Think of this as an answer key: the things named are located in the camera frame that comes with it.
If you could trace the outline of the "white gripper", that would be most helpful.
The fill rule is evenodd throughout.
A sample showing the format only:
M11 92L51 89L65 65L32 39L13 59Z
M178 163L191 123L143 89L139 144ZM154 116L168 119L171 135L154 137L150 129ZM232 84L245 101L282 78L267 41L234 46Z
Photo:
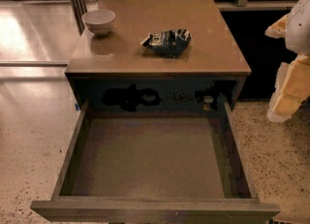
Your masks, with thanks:
M290 64L282 62L276 75L266 116L271 122L292 117L310 96L310 0L298 0L288 15L267 27L267 37L285 37L288 50L299 55Z

